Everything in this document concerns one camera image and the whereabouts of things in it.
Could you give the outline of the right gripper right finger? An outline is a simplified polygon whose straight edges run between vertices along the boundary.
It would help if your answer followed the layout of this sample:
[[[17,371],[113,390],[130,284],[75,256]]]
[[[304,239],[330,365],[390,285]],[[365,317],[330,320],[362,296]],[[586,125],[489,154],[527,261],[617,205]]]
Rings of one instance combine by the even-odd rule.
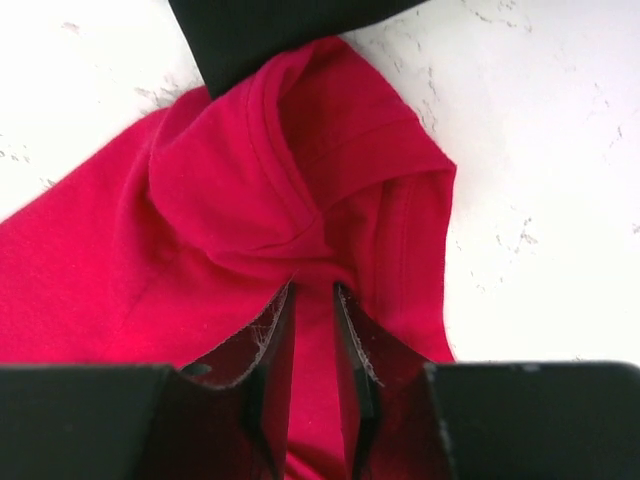
[[[333,286],[336,371],[349,479],[450,479],[425,366],[342,283]]]

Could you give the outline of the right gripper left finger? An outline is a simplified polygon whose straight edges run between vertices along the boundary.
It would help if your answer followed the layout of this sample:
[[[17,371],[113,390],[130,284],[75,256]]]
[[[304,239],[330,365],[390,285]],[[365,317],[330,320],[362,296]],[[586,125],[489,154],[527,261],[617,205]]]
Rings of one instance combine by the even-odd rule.
[[[152,479],[281,479],[295,343],[295,286],[161,390],[149,430]]]

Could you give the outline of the magenta red t shirt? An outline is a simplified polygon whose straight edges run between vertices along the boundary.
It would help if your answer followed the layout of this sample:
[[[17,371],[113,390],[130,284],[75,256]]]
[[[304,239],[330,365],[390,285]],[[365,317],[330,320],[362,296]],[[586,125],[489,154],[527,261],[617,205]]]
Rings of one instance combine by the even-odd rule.
[[[141,119],[1,225],[5,363],[184,366],[298,286],[285,475],[346,475],[332,287],[424,357],[456,168],[337,37]]]

